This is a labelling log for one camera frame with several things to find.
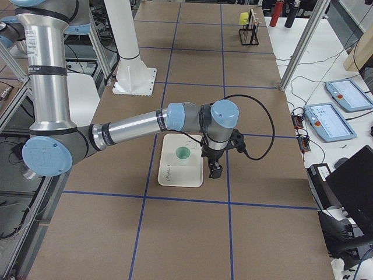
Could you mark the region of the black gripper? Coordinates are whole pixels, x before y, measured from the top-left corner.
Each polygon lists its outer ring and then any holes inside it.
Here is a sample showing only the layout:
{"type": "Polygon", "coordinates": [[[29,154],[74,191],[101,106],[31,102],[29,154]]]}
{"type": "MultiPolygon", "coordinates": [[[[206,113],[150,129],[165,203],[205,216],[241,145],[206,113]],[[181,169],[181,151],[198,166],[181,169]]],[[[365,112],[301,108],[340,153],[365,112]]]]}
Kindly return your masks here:
{"type": "Polygon", "coordinates": [[[202,157],[207,158],[210,179],[219,179],[221,177],[223,168],[218,162],[226,150],[227,148],[214,150],[207,145],[202,146],[202,157]]]}

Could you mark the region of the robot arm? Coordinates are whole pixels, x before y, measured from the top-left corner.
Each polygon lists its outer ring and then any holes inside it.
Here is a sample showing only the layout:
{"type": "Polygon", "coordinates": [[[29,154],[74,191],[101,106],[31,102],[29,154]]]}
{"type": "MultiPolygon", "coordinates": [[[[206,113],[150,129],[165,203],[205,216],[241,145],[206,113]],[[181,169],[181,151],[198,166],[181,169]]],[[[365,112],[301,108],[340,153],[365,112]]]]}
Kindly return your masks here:
{"type": "Polygon", "coordinates": [[[200,132],[210,177],[220,177],[219,159],[231,148],[239,109],[229,100],[196,106],[171,103],[117,122],[93,124],[99,102],[93,79],[69,74],[64,37],[89,34],[88,1],[14,1],[15,21],[24,29],[34,123],[22,147],[25,165],[52,177],[108,146],[163,131],[200,132]]]}

